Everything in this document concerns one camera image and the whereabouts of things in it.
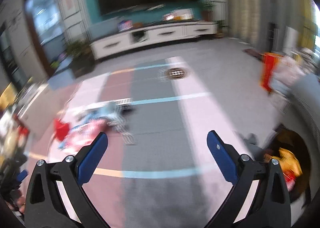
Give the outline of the potted green plant left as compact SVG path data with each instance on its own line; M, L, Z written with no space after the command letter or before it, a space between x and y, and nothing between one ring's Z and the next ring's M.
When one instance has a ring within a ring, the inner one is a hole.
M94 54L87 39L76 39L66 44L66 54L71 57L70 68L75 78L90 73L95 68Z

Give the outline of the black round trash bin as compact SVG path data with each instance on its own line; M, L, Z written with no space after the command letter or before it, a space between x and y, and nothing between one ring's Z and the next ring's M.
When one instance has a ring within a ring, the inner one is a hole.
M303 206L309 205L311 159L303 138L297 132L280 126L264 149L264 160L269 162L272 159L280 163L290 202L305 195Z

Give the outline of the grey sofa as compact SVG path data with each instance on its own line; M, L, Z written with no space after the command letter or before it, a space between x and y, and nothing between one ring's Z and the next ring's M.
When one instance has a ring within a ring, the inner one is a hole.
M314 73L302 76L290 88L291 104L304 120L319 149L319 79Z

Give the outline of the white tv cabinet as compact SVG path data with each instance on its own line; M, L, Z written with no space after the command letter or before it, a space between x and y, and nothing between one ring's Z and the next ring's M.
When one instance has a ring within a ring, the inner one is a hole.
M140 47L217 34L218 25L207 21L185 21L145 26L93 41L96 60Z

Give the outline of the grey panel on cabinet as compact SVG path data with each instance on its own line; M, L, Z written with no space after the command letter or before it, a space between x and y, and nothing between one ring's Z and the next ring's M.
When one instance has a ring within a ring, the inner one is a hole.
M118 33L118 23L119 18L114 17L91 25L87 30L90 40L95 41Z

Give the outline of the potted plant on cabinet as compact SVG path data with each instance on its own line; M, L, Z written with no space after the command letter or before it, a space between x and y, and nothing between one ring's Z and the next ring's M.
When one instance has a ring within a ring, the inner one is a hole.
M209 0L200 2L201 16L204 21L213 21L214 3Z

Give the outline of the small red packet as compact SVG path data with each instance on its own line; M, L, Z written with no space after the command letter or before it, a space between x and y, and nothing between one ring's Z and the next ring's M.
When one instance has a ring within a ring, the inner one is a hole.
M63 121L55 119L54 120L54 131L55 131L55 138L59 142L62 142L70 131L70 124L68 122L65 123Z

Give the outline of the long white barcode box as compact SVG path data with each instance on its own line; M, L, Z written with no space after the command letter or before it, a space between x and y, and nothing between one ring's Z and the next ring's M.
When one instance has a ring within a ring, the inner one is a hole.
M82 113L86 110L94 110L97 108L101 108L106 105L130 105L132 103L132 98L122 98L122 99L115 99L111 101L104 101L104 102L96 102L96 103L91 103L89 105L82 105L82 106L77 106L74 108L68 108L66 112L71 113L72 115L77 115L79 113Z

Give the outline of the pink plastic bag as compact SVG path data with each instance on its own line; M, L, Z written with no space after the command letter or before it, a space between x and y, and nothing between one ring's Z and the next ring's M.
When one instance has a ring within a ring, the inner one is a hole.
M65 139L59 145L59 149L65 154L75 155L82 147L89 146L100 132L106 128L105 119L91 120L71 129Z

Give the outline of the striped pink grey blanket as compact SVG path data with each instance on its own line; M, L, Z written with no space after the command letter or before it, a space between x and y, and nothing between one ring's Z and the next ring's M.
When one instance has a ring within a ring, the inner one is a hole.
M203 227L232 184L225 181L207 147L215 130L240 154L243 141L216 98L181 57L107 72L52 90L33 114L45 132L29 148L27 168L36 160L63 160L68 154L52 139L55 117L76 126L68 108L132 98L127 130L135 144L106 126L108 148L84 190L111 227Z

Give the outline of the blue red qr sign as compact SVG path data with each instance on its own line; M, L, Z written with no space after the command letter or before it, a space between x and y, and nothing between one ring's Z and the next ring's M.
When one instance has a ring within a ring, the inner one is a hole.
M123 32L133 28L133 24L131 20L123 20L118 24L118 31Z

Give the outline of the light blue face mask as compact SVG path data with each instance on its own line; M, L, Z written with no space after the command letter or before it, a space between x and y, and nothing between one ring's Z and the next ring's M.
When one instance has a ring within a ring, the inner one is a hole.
M108 101L102 105L93 105L91 108L83 109L75 114L75 119L81 123L90 120L105 120L107 125L115 132L121 134L126 145L134 145L132 134L127 130L127 121L124 112L132 109L132 99L125 98L119 101Z

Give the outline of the white plastic bag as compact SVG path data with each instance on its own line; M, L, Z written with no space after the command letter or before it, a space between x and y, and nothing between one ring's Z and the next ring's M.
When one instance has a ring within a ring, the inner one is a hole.
M305 67L305 60L300 54L293 53L293 57L280 57L271 73L269 82L271 97L286 100L295 82L308 73L310 73L310 70Z

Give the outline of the red orange shopping bag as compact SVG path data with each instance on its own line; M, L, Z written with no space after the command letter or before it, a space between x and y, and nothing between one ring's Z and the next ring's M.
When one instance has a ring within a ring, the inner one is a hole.
M280 61L282 55L276 53L265 52L262 55L262 71L260 78L260 86L266 90L268 93L272 91L270 84L270 79L272 75L272 71L277 63Z

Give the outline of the small floor potted plant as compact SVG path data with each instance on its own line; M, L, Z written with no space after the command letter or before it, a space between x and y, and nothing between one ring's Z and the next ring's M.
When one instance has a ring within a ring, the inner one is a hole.
M218 20L217 21L217 38L223 38L228 32L228 25L225 20Z

